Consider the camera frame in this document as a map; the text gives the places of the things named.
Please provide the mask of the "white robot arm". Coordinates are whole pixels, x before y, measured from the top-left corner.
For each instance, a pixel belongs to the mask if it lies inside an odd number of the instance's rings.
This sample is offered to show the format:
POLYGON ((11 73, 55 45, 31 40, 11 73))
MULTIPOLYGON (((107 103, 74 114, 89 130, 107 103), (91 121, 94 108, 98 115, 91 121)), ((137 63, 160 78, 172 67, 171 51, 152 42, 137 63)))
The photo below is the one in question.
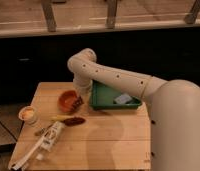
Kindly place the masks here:
POLYGON ((200 171, 200 87, 100 65, 86 48, 68 59, 79 93, 98 81, 134 96, 147 106, 151 124, 151 171, 200 171))

